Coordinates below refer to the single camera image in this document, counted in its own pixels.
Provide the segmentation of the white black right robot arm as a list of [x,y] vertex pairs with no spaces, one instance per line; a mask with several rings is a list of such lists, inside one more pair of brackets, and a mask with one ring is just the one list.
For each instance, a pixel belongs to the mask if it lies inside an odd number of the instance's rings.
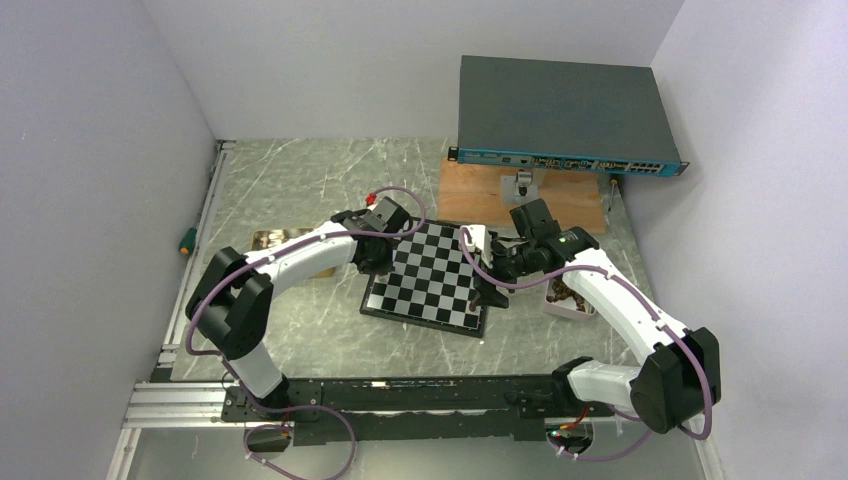
[[626,342],[636,367],[572,360],[552,374],[551,401],[574,415],[605,404],[636,416],[651,431],[680,429],[697,440],[713,427],[721,397],[720,352],[707,328],[690,329],[629,281],[581,227],[563,229],[541,199],[510,212],[519,243],[506,247],[483,225],[460,229],[472,266],[474,306],[507,308],[506,291],[558,284],[581,297]]

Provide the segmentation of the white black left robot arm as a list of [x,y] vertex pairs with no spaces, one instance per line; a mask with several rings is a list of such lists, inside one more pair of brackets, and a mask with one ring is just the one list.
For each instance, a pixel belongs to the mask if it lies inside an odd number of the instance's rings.
[[358,272],[391,271],[394,249],[410,233],[410,214],[383,197],[374,205],[333,215],[314,231],[276,248],[240,253],[220,249],[186,307],[186,317],[249,391],[248,407],[264,420],[289,406],[289,381],[265,344],[276,296],[323,271],[353,264]]

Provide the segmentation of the wooden board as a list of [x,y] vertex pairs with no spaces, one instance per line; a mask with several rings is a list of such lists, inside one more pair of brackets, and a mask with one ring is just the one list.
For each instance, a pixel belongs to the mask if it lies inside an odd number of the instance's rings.
[[[501,180],[513,179],[515,167],[459,164],[440,165],[438,219],[459,224],[507,227],[513,208],[502,199]],[[597,176],[568,171],[539,171],[539,196],[565,228],[580,226],[591,234],[606,231]]]

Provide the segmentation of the black and white chessboard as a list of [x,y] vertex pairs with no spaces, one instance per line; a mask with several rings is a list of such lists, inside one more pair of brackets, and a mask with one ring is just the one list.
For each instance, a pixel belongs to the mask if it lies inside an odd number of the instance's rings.
[[484,335],[488,309],[471,309],[474,270],[454,224],[427,220],[394,251],[393,270],[369,278],[360,305],[366,316],[464,336]]

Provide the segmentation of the pink plastic tray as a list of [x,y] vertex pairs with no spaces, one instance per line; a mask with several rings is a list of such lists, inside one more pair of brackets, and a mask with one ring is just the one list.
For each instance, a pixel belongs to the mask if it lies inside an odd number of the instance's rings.
[[561,278],[548,281],[541,308],[546,314],[574,321],[588,320],[596,314],[596,309]]

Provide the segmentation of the gold metal tin tray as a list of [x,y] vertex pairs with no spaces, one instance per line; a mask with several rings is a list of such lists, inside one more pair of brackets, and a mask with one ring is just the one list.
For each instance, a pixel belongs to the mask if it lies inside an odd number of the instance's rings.
[[[255,252],[267,249],[276,250],[289,240],[310,234],[313,230],[314,229],[311,227],[257,230],[253,234],[250,250],[248,253],[245,253],[245,260],[247,263],[250,263],[258,258],[258,255],[255,254]],[[261,268],[264,269],[262,270],[264,273],[268,273],[272,276],[274,276],[275,272],[280,271],[280,269],[276,267],[276,270],[273,270],[271,265],[265,265]],[[331,267],[323,271],[316,272],[309,278],[316,279],[331,277],[335,274],[336,269],[337,267]]]

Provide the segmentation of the green orange screwdriver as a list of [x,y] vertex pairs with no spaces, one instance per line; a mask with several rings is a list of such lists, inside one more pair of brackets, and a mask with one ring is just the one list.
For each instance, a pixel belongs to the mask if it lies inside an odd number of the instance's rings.
[[178,251],[182,255],[190,255],[194,252],[196,247],[196,238],[197,238],[197,228],[190,227],[187,229],[183,237],[181,238],[178,244]]

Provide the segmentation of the metal bracket with knob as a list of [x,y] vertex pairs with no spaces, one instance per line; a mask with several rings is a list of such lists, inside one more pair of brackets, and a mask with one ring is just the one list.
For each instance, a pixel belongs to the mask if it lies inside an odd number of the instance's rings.
[[519,169],[501,177],[501,200],[507,206],[520,206],[539,198],[539,186],[533,173]]

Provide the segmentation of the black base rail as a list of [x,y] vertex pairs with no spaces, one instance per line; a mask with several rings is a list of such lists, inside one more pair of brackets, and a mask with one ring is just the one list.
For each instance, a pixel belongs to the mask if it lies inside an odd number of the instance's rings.
[[548,374],[418,378],[293,379],[290,414],[249,404],[227,388],[221,420],[249,425],[283,420],[296,446],[329,442],[508,437],[542,441],[549,430],[608,419],[609,408],[568,400]]

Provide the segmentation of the blue grey network switch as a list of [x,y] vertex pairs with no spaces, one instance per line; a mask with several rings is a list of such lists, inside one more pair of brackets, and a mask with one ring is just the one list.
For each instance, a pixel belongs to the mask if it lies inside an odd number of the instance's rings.
[[649,67],[465,55],[448,159],[613,175],[687,168]]

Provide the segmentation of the aluminium frame rail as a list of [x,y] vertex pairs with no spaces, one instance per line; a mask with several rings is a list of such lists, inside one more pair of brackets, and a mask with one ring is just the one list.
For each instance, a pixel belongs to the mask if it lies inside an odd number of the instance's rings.
[[201,212],[194,225],[194,249],[187,260],[181,287],[165,330],[151,379],[136,384],[124,414],[118,441],[106,477],[127,479],[141,434],[149,429],[197,429],[218,427],[224,398],[224,387],[215,382],[172,382],[173,370],[184,343],[188,320],[185,304],[194,289],[209,238],[209,225],[217,207],[236,142],[216,142],[216,158],[209,174],[209,186]]

